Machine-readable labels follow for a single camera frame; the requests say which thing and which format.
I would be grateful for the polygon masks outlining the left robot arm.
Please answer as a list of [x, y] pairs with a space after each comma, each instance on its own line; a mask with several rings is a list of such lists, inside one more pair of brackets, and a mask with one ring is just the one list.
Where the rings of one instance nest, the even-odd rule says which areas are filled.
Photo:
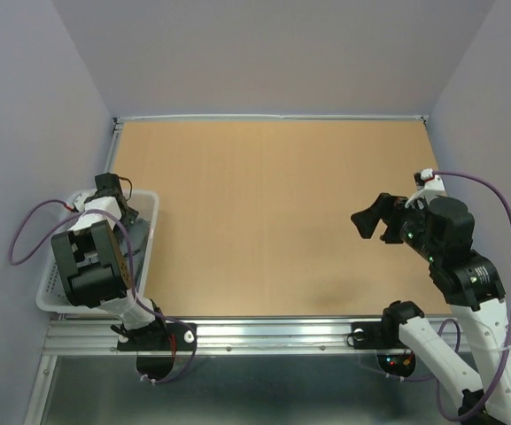
[[117, 317], [111, 326], [120, 351], [176, 351], [176, 336], [160, 319], [156, 304], [137, 298], [151, 224], [128, 204], [125, 179], [105, 173], [96, 190], [84, 197], [69, 229], [50, 243], [67, 301]]

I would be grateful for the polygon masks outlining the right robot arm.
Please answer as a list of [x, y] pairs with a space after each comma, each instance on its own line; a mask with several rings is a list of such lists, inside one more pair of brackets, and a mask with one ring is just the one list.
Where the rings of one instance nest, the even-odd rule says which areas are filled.
[[379, 321], [356, 323], [347, 344], [357, 350], [407, 348], [453, 399], [454, 421], [511, 424], [506, 292], [496, 267], [472, 248], [475, 219], [468, 207], [451, 197], [410, 201], [382, 193], [351, 220], [363, 239], [383, 222], [384, 243], [404, 243], [428, 262], [430, 279], [450, 306], [476, 364], [467, 364], [411, 301], [391, 303]]

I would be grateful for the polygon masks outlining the grey long sleeve shirt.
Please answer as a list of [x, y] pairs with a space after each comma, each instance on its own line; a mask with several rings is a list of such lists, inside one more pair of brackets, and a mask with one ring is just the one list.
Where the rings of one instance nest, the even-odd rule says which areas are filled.
[[131, 255], [134, 268], [139, 268], [144, 260], [151, 224], [149, 221], [138, 218], [128, 230], [129, 241], [131, 244]]

